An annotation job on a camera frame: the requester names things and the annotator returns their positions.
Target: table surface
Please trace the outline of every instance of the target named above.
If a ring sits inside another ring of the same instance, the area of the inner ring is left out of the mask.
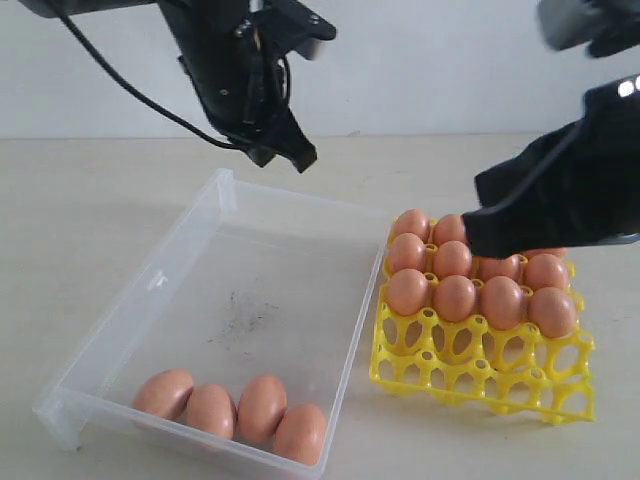
[[[232,478],[114,436],[57,450],[31,404],[215,169],[241,180],[433,216],[476,208],[473,176],[534,135],[322,139],[304,175],[195,140],[0,141],[0,477]],[[640,478],[637,245],[575,249],[597,349],[595,423],[560,427],[403,399],[368,379],[371,325],[324,478]]]

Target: brown egg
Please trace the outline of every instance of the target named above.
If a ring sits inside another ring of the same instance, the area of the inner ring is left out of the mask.
[[[462,275],[451,275],[440,282],[433,294],[433,307],[445,322],[462,322],[473,313],[476,287]]]
[[[493,277],[480,290],[480,313],[496,330],[511,330],[523,320],[526,299],[509,277]]]
[[[327,420],[322,410],[307,403],[289,410],[273,441],[273,453],[313,466],[322,454]]]
[[[458,240],[451,240],[438,248],[433,259],[433,273],[440,280],[450,275],[468,277],[471,274],[472,264],[473,257],[469,247]]]
[[[429,282],[422,272],[405,269],[395,273],[387,284],[387,303],[399,315],[413,315],[427,305]]]
[[[440,246],[451,240],[467,244],[467,235],[462,217],[453,213],[442,217],[433,229],[433,243],[436,245]]]
[[[424,272],[427,268],[427,249],[420,237],[413,233],[402,233],[396,237],[389,249],[391,273],[405,268]]]
[[[193,391],[193,377],[181,368],[165,370],[151,377],[138,390],[133,408],[157,417],[175,420],[187,406]]]
[[[536,255],[524,269],[524,284],[536,291],[543,287],[569,288],[569,270],[555,255]]]
[[[527,250],[526,252],[522,252],[522,254],[527,258],[533,258],[536,255],[540,255],[541,253],[550,253],[551,255],[555,255],[558,258],[564,258],[569,253],[569,250],[562,248],[538,248],[536,250]]]
[[[520,258],[512,255],[505,259],[481,258],[478,265],[477,277],[486,282],[493,277],[509,277],[511,280],[518,280],[520,273]]]
[[[238,427],[251,443],[259,444],[273,435],[287,408],[287,392],[272,374],[255,377],[238,402]]]
[[[541,288],[533,294],[529,301],[529,320],[538,325],[540,333],[548,338],[564,337],[578,327],[573,299],[553,287]]]
[[[236,406],[220,385],[201,385],[187,402],[187,425],[223,438],[233,438],[236,429]]]
[[[429,238],[429,228],[429,217],[422,210],[414,208],[413,210],[407,210],[398,217],[396,223],[393,224],[393,235],[413,233],[420,240],[426,242]]]

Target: clear plastic container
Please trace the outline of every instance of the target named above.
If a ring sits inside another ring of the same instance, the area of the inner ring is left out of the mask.
[[[389,217],[234,180],[219,170],[98,322],[34,411],[64,449],[87,423],[210,459],[253,478],[324,471],[383,257]],[[314,467],[129,407],[168,368],[226,386],[237,402],[273,372],[289,406],[317,404],[329,429]]]

